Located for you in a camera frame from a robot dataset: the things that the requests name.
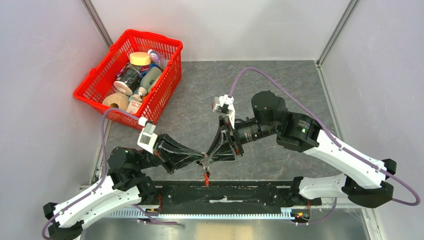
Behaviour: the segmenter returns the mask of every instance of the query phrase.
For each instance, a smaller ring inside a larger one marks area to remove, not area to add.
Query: shiny metal surface
[[[312,220],[328,209],[312,210]],[[103,218],[86,229],[84,240],[369,240],[360,209],[337,209],[327,221],[295,226],[286,220],[176,219],[180,225],[144,225],[135,219]]]

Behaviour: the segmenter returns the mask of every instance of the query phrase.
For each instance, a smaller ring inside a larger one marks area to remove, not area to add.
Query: gray floor
[[[214,97],[228,94],[237,73],[244,67],[257,67],[286,87],[299,101],[334,129],[323,87],[313,61],[205,61],[184,62],[183,77],[166,109],[157,122],[158,133],[168,133],[189,148],[208,149],[217,130],[218,114],[212,112]],[[256,72],[247,72],[234,93],[236,118],[253,117],[251,98],[260,91],[271,90],[286,100],[289,111],[303,113],[293,101]],[[136,148],[139,131],[114,124],[107,142],[107,154],[114,147]],[[326,177],[339,171],[325,162],[302,153],[285,150],[275,136],[243,146],[244,156],[234,162],[217,162],[210,166],[216,180],[292,180],[296,176]],[[154,180],[198,180],[203,170],[195,164],[169,175],[161,167],[143,171]]]
[[[168,133],[190,148],[206,151],[213,140],[218,115],[211,110],[213,97],[228,94],[237,73],[254,66],[266,71],[303,104],[320,116],[333,130],[333,122],[313,61],[219,61],[184,62],[183,78],[170,99],[157,131]],[[237,118],[252,117],[250,100],[263,90],[271,90],[286,99],[289,111],[302,110],[265,78],[248,72],[234,94]],[[137,148],[139,131],[114,124],[107,142],[107,154],[117,146]],[[339,173],[332,166],[307,155],[285,150],[271,136],[244,145],[244,156],[235,162],[214,163],[211,178],[217,180],[292,180],[296,176],[325,177]],[[196,180],[203,171],[192,164],[169,175],[160,167],[144,170],[156,180]],[[312,220],[322,218],[312,211]],[[325,222],[296,227],[282,220],[189,220],[179,219],[179,226],[143,225],[133,219],[104,218],[84,231],[86,240],[184,239],[184,240],[367,240],[364,216],[360,209],[336,210]]]

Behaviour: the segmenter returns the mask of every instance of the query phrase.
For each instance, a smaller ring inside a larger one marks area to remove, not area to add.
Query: toilet paper roll
[[[107,96],[103,100],[103,105],[111,108],[119,108],[126,111],[128,108],[128,96],[122,92],[116,92],[112,95]]]

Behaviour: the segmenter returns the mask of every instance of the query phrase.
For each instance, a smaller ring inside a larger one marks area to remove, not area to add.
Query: red object
[[[209,177],[208,177],[208,175],[206,175],[206,173],[205,173],[205,174],[203,174],[203,177],[204,177],[204,185],[205,186],[209,186]]]
[[[102,102],[107,96],[116,92],[113,86],[116,74],[128,63],[130,53],[147,52],[149,49],[156,50],[170,61],[134,115],[138,118],[146,117],[156,123],[182,77],[181,50],[183,43],[175,39],[151,32],[126,30],[110,46],[109,53],[101,63],[89,72],[73,96],[103,114],[109,106],[103,105]],[[131,117],[117,111],[111,111],[107,118],[138,130],[143,128]]]

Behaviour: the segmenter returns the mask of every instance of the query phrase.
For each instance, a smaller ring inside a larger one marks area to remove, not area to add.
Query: red plastic basket
[[[109,53],[101,63],[93,68],[73,93],[80,101],[86,102],[99,113],[103,114],[109,107],[103,105],[103,100],[116,92],[113,86],[116,74],[129,61],[132,52],[147,52],[154,49],[169,60],[159,80],[141,104],[136,117],[146,117],[148,120],[158,121],[172,93],[181,81],[181,50],[183,43],[165,36],[136,30],[126,30],[122,36],[110,46]],[[107,118],[141,130],[143,127],[134,119],[111,111]]]

